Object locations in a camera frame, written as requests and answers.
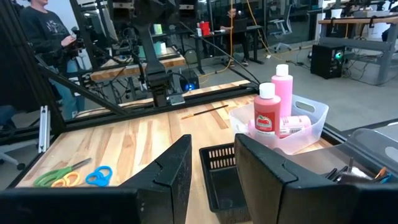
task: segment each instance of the orange scissors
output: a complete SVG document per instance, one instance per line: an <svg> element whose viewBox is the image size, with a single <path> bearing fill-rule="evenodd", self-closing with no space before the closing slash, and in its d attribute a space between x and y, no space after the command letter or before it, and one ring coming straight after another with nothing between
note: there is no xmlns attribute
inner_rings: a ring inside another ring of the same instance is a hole
<svg viewBox="0 0 398 224"><path fill-rule="evenodd" d="M78 172L70 172L64 175L61 179L56 180L51 187L74 187L79 184L80 174Z"/></svg>

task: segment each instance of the office chair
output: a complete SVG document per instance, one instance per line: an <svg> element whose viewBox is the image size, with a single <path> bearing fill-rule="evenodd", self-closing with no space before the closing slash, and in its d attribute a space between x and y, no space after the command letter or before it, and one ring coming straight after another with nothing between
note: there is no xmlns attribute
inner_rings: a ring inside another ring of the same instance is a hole
<svg viewBox="0 0 398 224"><path fill-rule="evenodd" d="M281 37L284 35L288 35L293 33L292 27L290 26L290 11L292 9L292 5L286 6L285 14L283 16L283 19L274 19L269 21L269 23L274 24L275 28L274 29L269 29L268 33L269 35L273 35L277 40L280 40ZM282 42L279 42L275 49L275 53L277 53L280 50L280 47L284 46L287 47L289 50L292 50L292 47L289 44L284 44Z"/></svg>
<svg viewBox="0 0 398 224"><path fill-rule="evenodd" d="M16 110L11 105L0 106L0 126L2 126L1 131L7 131L10 134L13 133L17 128L12 121L12 117L16 114ZM8 161L17 166L18 170L25 169L25 164L18 163L18 161L11 156L8 156L6 152L14 151L16 149L20 149L22 147L35 144L34 142L19 142L12 145L1 146L0 147L0 164L3 164L4 161Z"/></svg>

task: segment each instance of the laptop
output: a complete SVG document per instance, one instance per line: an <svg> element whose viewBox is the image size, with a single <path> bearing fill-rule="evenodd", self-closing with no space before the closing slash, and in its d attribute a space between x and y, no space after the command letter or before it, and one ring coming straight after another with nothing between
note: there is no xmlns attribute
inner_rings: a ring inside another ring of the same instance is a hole
<svg viewBox="0 0 398 224"><path fill-rule="evenodd" d="M246 28L248 27L248 19L236 19L235 21L233 21L233 27L233 32L246 31Z"/></svg>

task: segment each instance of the blue scissors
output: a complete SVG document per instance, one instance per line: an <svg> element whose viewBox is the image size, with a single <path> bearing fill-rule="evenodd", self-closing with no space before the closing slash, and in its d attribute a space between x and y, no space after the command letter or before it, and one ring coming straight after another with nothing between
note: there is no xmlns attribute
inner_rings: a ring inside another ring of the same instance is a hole
<svg viewBox="0 0 398 224"><path fill-rule="evenodd" d="M104 176L101 170L108 170L109 174ZM109 166L100 166L94 170L94 172L88 174L86 177L86 183L91 185L97 185L98 187L106 187L109 184L109 180L112 177L112 169Z"/></svg>

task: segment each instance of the paintbrush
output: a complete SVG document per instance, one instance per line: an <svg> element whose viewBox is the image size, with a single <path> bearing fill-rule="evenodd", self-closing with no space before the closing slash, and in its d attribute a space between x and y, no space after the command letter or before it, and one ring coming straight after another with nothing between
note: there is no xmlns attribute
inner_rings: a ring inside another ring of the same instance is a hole
<svg viewBox="0 0 398 224"><path fill-rule="evenodd" d="M228 105L219 106L219 107L217 107L217 108L213 108L213 109L210 109L210 110L206 110L206 111L202 111L202 112L199 112L199 113L194 113L194 114L186 115L185 117L183 117L183 118L181 118L181 119L191 118L191 117L193 117L193 116L196 116L196 115L199 115L199 114L203 114L203 113L207 113L207 112L214 111L214 110L218 110L218 109L221 109L221 108L224 108L224 107L227 107L227 106L228 106Z"/></svg>

